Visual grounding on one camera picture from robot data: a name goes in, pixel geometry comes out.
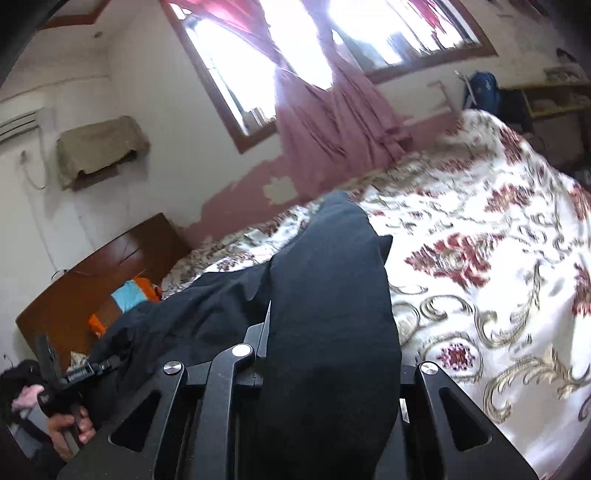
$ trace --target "hand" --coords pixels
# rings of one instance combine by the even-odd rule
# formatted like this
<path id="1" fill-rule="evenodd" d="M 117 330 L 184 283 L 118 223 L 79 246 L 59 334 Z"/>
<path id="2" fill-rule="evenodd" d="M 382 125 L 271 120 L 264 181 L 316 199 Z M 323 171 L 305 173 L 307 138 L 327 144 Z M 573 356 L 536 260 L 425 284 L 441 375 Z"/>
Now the hand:
<path id="1" fill-rule="evenodd" d="M 80 429 L 78 439 L 85 445 L 95 436 L 96 432 L 90 418 L 88 418 L 88 411 L 84 407 L 80 407 L 80 416 L 82 419 L 78 424 L 78 428 Z M 70 451 L 61 431 L 72 425 L 74 425 L 74 417 L 72 415 L 56 413 L 53 417 L 47 419 L 47 428 L 49 429 L 49 436 L 53 442 L 53 448 L 65 462 L 72 460 L 74 454 Z"/>

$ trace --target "black cloth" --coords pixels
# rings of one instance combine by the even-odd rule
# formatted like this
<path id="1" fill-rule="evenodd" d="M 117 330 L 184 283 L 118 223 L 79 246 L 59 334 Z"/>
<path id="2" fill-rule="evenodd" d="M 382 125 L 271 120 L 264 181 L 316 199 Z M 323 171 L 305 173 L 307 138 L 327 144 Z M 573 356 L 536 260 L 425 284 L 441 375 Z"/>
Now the black cloth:
<path id="1" fill-rule="evenodd" d="M 342 192 L 272 259 L 259 400 L 265 477 L 371 479 L 394 426 L 401 351 L 380 238 Z"/>
<path id="2" fill-rule="evenodd" d="M 38 469 L 25 456 L 6 424 L 0 419 L 0 467 L 7 480 L 48 480 L 46 471 Z"/>
<path id="3" fill-rule="evenodd" d="M 66 463 L 57 454 L 53 448 L 53 444 L 46 442 L 35 452 L 33 458 L 31 458 L 31 464 L 37 471 L 43 472 L 50 479 L 54 479 L 57 478 L 57 475 L 59 475 L 60 470 L 64 468 Z"/>
<path id="4" fill-rule="evenodd" d="M 0 375 L 0 419 L 7 425 L 18 421 L 20 416 L 12 412 L 12 401 L 24 387 L 43 385 L 43 379 L 36 360 L 23 360 L 17 366 L 8 368 Z"/>
<path id="5" fill-rule="evenodd" d="M 171 360 L 202 364 L 244 340 L 251 325 L 265 320 L 268 264 L 237 272 L 205 273 L 185 290 L 160 303 L 144 302 L 123 314 L 89 355 L 111 355 L 121 366 L 88 385 L 84 402 L 96 426 L 113 413 L 116 400 L 136 392 Z"/>
<path id="6" fill-rule="evenodd" d="M 401 352 L 380 238 L 344 193 L 326 197 L 308 227 L 268 263 L 208 273 L 111 326 L 90 354 L 123 364 L 86 395 L 95 425 L 170 360 L 211 361 L 271 327 L 257 414 L 267 478 L 369 479 L 394 425 Z"/>

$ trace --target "pink curtain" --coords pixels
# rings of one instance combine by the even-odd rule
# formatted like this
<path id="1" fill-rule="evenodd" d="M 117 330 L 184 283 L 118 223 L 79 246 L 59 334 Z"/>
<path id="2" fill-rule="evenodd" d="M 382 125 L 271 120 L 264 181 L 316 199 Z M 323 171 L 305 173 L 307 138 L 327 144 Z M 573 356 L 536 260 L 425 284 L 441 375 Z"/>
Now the pink curtain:
<path id="1" fill-rule="evenodd" d="M 295 187 L 303 198 L 378 168 L 387 168 L 410 145 L 410 136 L 371 81 L 336 51 L 329 0 L 302 0 L 317 25 L 333 86 L 323 90 L 281 68 L 258 0 L 182 0 L 177 3 L 236 32 L 279 67 L 275 75 L 277 128 Z"/>
<path id="2" fill-rule="evenodd" d="M 408 2 L 415 6 L 421 17 L 423 17 L 433 29 L 438 28 L 443 31 L 439 16 L 437 15 L 437 11 L 431 0 L 408 0 Z"/>
<path id="3" fill-rule="evenodd" d="M 257 0 L 175 0 L 178 6 L 233 31 L 274 63 L 282 55 L 269 33 L 265 12 Z"/>

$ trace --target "wooden window frame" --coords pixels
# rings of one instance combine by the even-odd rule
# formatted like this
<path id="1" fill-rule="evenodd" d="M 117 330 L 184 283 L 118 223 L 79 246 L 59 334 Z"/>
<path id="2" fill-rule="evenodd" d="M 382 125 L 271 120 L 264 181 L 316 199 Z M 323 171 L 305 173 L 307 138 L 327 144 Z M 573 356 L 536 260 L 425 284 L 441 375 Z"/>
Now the wooden window frame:
<path id="1" fill-rule="evenodd" d="M 458 48 L 457 50 L 442 51 L 440 53 L 426 57 L 420 57 L 419 59 L 414 60 L 412 63 L 393 65 L 391 67 L 376 70 L 375 72 L 370 72 L 367 74 L 367 77 L 373 84 L 379 85 L 380 83 L 399 78 L 408 73 L 418 72 L 420 70 L 446 63 L 454 63 L 457 61 L 474 58 L 498 56 L 491 41 L 484 33 L 484 30 L 480 27 L 478 22 L 476 22 L 467 8 L 464 7 L 464 5 L 459 0 L 448 1 L 453 5 L 466 24 L 470 27 L 480 44 L 474 47 L 464 47 Z M 169 2 L 166 0 L 160 0 L 160 5 L 162 6 L 162 9 L 164 10 L 164 13 L 168 18 L 173 30 L 177 34 L 181 45 L 189 56 L 193 67 L 197 71 L 197 74 L 199 75 L 199 78 L 201 79 L 203 86 L 209 95 L 209 98 L 213 102 L 213 105 L 221 117 L 225 127 L 228 129 L 228 133 L 230 133 L 230 136 L 232 137 L 232 140 L 234 141 L 238 151 L 243 154 L 276 133 L 277 126 L 275 125 L 274 120 L 262 126 L 251 135 L 246 135 L 243 132 L 242 128 L 238 124 L 238 121 L 234 117 L 234 114 L 230 110 L 230 107 L 226 103 L 222 93 L 220 92 L 216 82 L 213 80 L 213 77 L 209 73 L 209 70 L 200 57 L 199 52 L 197 52 L 193 42 L 191 42 L 191 39 L 187 35 L 183 21 L 176 16 L 176 13 Z"/>

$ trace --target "floral bedspread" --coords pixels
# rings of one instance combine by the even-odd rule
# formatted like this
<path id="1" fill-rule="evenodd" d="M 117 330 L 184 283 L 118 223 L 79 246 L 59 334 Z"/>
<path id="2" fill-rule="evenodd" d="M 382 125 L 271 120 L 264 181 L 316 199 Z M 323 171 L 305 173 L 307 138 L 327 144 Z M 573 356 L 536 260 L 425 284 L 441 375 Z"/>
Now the floral bedspread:
<path id="1" fill-rule="evenodd" d="M 386 270 L 403 361 L 438 363 L 551 476 L 591 406 L 591 195 L 478 111 L 347 189 L 394 236 Z M 317 205 L 204 245 L 163 287 L 269 260 Z"/>

